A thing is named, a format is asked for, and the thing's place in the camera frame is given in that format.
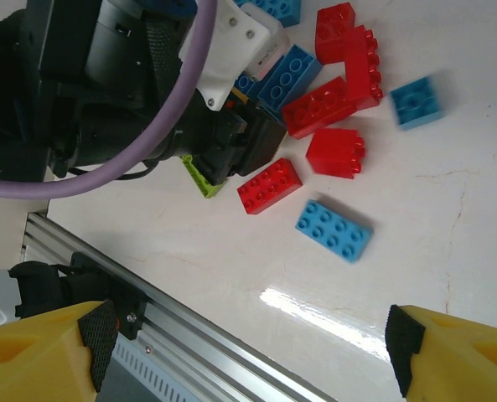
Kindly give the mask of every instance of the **white table surface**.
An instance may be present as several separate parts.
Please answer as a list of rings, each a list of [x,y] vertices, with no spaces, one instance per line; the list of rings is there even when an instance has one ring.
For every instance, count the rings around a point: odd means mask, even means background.
[[[305,0],[293,42],[313,51],[317,10],[335,3]],[[435,74],[445,118],[402,132],[385,99],[341,123],[368,147],[354,181],[314,175],[310,139],[288,138],[278,156],[304,186],[258,216],[238,199],[245,178],[202,199],[174,159],[55,200],[49,217],[336,399],[396,401],[383,343],[391,304],[497,327],[497,0],[352,3],[380,42],[384,89]],[[313,86],[343,71],[327,66]],[[309,198],[370,222],[359,262],[294,229]]]

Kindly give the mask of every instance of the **purple cable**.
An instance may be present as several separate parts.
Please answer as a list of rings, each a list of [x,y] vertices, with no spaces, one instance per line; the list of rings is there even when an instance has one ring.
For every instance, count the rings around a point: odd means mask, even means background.
[[[51,199],[86,193],[109,182],[145,159],[170,133],[183,115],[205,66],[215,29],[217,0],[199,0],[187,59],[172,93],[149,127],[125,150],[96,170],[76,178],[50,183],[0,180],[0,198]]]

